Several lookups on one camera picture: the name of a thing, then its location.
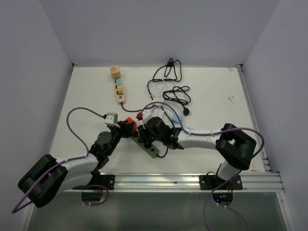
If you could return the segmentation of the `red cube adapter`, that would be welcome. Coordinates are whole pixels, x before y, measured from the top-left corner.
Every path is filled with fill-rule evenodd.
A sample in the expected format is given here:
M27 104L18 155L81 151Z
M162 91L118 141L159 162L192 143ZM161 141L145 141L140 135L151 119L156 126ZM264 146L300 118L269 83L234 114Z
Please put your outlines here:
M137 123L131 117L127 117L125 122L128 124L129 130L131 131L131 135L133 135L137 131Z

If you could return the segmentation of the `white Honor USB charger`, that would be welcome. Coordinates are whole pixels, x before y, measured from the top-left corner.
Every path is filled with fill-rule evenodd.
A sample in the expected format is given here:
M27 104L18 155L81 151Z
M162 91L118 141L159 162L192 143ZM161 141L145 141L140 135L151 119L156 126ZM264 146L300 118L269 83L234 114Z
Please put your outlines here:
M160 119L162 119L164 114L165 111L163 110L163 108L156 108L153 112L153 117L159 117Z

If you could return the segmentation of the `green power strip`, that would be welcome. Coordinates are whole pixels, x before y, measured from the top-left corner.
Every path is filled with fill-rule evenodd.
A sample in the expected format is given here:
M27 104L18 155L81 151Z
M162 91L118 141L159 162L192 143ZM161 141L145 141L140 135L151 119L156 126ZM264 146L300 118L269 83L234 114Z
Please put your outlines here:
M139 139L139 134L137 131L132 134L131 139L151 158L155 159L159 155L159 150L153 144L145 144Z

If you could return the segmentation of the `light blue USB charger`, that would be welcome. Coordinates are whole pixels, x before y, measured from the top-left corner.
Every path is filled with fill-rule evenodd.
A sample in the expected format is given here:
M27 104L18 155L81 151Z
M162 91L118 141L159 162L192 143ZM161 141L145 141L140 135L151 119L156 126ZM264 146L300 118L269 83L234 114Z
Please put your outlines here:
M181 116L173 115L172 121L173 121L175 124L182 123L182 117L181 117Z

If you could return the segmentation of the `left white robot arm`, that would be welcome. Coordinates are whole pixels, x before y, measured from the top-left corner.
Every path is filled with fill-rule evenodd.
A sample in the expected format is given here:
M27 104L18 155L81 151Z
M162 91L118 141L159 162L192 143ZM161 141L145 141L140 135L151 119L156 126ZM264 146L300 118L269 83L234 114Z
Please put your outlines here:
M47 205L58 193L79 186L95 189L99 186L97 175L109 161L122 138L130 138L136 130L134 121L120 121L98 135L86 155L69 159L41 157L20 179L17 186L38 208Z

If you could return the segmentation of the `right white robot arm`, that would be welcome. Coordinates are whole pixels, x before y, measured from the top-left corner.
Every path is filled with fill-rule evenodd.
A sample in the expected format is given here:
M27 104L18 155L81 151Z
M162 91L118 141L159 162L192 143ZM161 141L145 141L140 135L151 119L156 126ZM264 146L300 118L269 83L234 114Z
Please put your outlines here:
M153 117L138 126L138 132L139 140L146 146L158 141L172 150L202 148L218 151L224 162L218 168L214 183L220 189L227 188L240 170L250 168L257 145L255 139L230 123L218 130L196 132L183 127L171 128L161 118Z

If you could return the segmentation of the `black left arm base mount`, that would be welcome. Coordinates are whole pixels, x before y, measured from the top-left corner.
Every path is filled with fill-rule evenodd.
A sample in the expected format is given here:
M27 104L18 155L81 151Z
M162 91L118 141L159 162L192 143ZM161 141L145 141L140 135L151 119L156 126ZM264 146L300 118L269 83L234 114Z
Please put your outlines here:
M104 186L108 190L114 189L116 176L113 174L101 174L98 170L91 172L88 184L74 187L74 190L102 190Z

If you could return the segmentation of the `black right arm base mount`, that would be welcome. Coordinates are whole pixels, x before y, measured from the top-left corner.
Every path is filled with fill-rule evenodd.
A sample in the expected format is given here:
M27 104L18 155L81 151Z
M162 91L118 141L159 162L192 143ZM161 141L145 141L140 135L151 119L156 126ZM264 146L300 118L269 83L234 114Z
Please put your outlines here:
M202 191L214 190L242 190L242 180L239 170L231 166L219 165L216 173L208 172L199 176L199 187Z

